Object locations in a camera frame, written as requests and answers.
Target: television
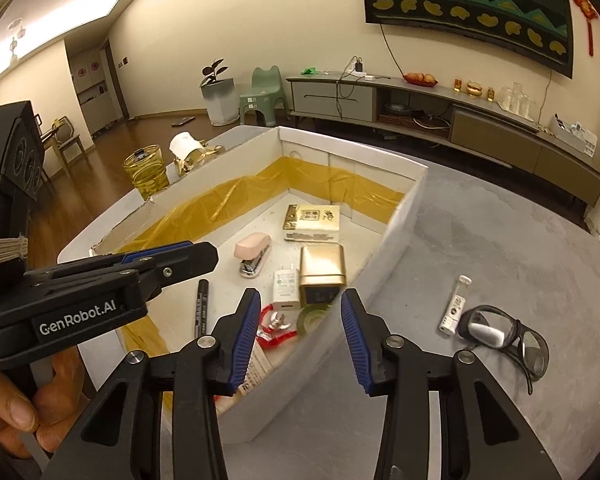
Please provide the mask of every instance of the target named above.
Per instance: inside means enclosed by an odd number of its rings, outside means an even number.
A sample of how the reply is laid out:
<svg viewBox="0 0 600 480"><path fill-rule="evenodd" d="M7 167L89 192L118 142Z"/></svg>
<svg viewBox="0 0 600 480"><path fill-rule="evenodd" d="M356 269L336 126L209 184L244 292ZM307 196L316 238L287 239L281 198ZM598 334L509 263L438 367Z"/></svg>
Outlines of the television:
<svg viewBox="0 0 600 480"><path fill-rule="evenodd" d="M367 23L454 32L573 73L570 0L365 0L365 10Z"/></svg>

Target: eyeglasses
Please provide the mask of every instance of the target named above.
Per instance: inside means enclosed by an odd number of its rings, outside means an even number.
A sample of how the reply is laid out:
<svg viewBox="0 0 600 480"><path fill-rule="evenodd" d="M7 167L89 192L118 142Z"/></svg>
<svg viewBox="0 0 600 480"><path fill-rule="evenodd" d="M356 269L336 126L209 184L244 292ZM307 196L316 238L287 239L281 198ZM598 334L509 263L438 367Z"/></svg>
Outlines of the eyeglasses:
<svg viewBox="0 0 600 480"><path fill-rule="evenodd" d="M528 394L534 392L549 365L549 347L538 332L491 305L480 305L462 314L458 334L493 348L513 359L524 371Z"/></svg>

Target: cabinet drawer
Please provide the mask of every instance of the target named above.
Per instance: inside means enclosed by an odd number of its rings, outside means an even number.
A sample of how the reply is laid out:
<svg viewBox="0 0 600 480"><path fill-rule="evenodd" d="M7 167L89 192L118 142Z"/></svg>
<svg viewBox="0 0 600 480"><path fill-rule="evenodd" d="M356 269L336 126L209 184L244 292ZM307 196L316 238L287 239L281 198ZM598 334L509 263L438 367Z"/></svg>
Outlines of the cabinet drawer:
<svg viewBox="0 0 600 480"><path fill-rule="evenodd" d="M506 124L456 108L451 142L533 173L541 145Z"/></svg>
<svg viewBox="0 0 600 480"><path fill-rule="evenodd" d="M542 147L534 174L568 191L589 205L600 196L600 175L561 152Z"/></svg>
<svg viewBox="0 0 600 480"><path fill-rule="evenodd" d="M356 119L372 123L374 117L374 92L371 86L342 83L336 99L336 83L293 82L294 110L299 113L340 117L338 104L344 119Z"/></svg>

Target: human hand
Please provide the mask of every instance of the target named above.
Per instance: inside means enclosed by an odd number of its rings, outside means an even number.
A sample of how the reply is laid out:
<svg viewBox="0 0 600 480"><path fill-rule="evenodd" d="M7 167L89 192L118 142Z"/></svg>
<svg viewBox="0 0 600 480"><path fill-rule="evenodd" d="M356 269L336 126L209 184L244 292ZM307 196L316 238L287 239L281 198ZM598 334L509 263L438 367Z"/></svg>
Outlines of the human hand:
<svg viewBox="0 0 600 480"><path fill-rule="evenodd" d="M54 378L27 399L0 373L0 444L17 458L30 454L18 433L37 431L38 442L55 452L82 410L89 402L82 393L84 366L77 348L69 348L51 357Z"/></svg>

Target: small glass bottle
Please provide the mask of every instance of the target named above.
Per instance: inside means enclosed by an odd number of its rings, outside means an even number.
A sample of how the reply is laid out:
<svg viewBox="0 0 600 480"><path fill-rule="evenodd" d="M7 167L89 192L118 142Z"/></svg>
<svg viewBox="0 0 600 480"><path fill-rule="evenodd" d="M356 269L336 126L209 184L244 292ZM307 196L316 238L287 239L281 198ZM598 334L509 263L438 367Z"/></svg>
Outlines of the small glass bottle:
<svg viewBox="0 0 600 480"><path fill-rule="evenodd" d="M469 285L471 285L471 278L467 276L460 276L456 281L456 287L454 293L451 295L451 300L446 308L445 316L440 322L439 329L447 335L454 335L456 328L462 316L462 310L466 303L466 295L469 292Z"/></svg>

